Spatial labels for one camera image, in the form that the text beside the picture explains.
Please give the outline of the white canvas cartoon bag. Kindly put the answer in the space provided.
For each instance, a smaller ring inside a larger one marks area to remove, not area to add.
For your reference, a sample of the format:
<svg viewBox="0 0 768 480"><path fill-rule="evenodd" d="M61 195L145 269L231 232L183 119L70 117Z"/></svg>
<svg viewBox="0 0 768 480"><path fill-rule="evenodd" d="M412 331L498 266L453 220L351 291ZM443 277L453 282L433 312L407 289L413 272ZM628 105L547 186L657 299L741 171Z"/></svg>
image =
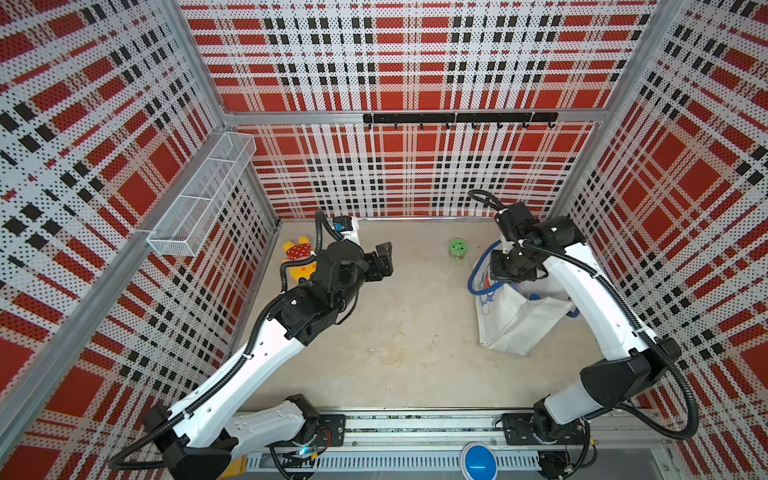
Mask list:
<svg viewBox="0 0 768 480"><path fill-rule="evenodd" d="M491 255L506 245L498 240L488 247L475 263L467 288L474 296L480 345L526 356L561 319L577 318L580 312L552 278L522 283L492 279Z"/></svg>

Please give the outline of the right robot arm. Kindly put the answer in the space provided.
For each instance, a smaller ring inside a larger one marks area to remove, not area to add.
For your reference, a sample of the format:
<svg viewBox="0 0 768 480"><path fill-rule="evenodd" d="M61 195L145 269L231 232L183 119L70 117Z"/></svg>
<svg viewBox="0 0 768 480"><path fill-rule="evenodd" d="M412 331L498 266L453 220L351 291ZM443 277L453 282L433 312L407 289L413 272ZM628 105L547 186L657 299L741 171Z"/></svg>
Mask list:
<svg viewBox="0 0 768 480"><path fill-rule="evenodd" d="M493 210L500 230L467 283L475 297L482 346L525 355L574 311L586 320L602 354L571 385L534 404L530 429L537 440L554 444L574 425L612 410L633 415L664 437L692 438L699 429L699 409L676 364L680 346L660 338L632 310L573 220L539 221L524 203L503 204L482 189L467 195ZM687 418L677 430L628 402L665 375L672 376L685 405Z"/></svg>

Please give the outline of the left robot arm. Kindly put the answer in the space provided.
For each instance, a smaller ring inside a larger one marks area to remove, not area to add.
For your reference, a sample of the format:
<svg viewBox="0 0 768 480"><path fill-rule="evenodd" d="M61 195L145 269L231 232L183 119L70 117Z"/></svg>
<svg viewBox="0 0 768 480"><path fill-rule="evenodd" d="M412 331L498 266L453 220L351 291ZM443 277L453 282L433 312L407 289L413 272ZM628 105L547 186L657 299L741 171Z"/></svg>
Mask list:
<svg viewBox="0 0 768 480"><path fill-rule="evenodd" d="M256 449L315 438L319 414L303 395L256 413L240 409L285 362L348 319L365 283L394 271L391 243L365 252L356 218L329 220L317 211L315 229L309 255L281 263L280 292L259 313L245 345L184 398L148 410L145 435L110 458L110 470L165 469L174 479L217 479Z"/></svg>

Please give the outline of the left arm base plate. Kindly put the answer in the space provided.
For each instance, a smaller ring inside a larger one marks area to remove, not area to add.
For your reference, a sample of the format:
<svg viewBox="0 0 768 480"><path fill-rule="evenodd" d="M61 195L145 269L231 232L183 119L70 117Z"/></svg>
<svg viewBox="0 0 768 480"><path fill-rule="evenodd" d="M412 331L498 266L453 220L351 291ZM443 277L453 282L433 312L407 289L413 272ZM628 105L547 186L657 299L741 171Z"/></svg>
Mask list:
<svg viewBox="0 0 768 480"><path fill-rule="evenodd" d="M347 417L344 414L321 414L310 420L293 439L278 442L281 447L340 447L344 444Z"/></svg>

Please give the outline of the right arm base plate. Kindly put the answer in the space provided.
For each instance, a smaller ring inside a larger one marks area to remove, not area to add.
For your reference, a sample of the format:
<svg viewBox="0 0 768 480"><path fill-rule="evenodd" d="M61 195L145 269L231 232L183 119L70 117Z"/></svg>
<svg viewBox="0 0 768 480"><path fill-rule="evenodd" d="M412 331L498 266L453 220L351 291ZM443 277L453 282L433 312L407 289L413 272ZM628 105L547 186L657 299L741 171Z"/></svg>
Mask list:
<svg viewBox="0 0 768 480"><path fill-rule="evenodd" d="M507 445L581 445L586 438L579 420L566 425L552 424L536 412L511 412L497 422Z"/></svg>

